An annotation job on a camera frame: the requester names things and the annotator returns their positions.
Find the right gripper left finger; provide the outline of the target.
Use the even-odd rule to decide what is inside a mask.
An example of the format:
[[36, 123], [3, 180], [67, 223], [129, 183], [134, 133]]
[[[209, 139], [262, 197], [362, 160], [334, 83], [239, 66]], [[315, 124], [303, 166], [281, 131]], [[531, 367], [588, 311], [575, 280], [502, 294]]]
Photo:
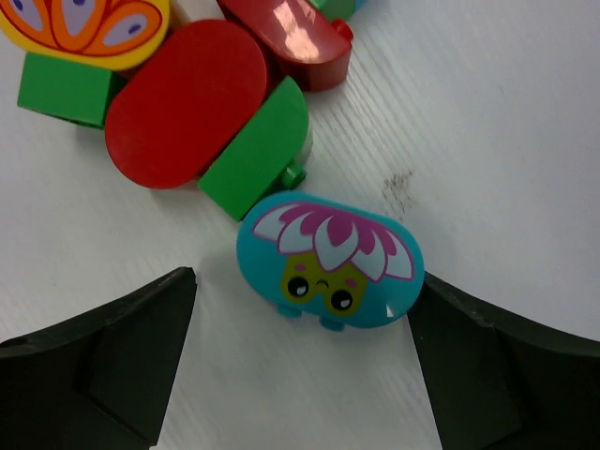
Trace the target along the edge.
[[1, 344], [4, 449], [158, 443], [197, 291], [190, 267]]

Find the teal square lego brick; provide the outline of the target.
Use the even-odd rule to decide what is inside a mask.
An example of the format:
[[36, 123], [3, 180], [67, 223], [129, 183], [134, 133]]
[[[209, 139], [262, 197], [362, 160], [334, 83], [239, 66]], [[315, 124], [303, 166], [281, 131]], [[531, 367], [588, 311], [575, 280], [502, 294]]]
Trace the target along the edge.
[[335, 19], [348, 21], [367, 0], [309, 0], [330, 22]]

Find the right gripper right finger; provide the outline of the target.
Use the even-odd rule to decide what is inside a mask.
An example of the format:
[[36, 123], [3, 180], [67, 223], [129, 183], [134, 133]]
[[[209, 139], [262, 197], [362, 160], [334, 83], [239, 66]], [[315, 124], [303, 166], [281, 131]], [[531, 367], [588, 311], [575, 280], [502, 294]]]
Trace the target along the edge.
[[598, 448], [598, 342], [432, 275], [408, 317], [442, 448]]

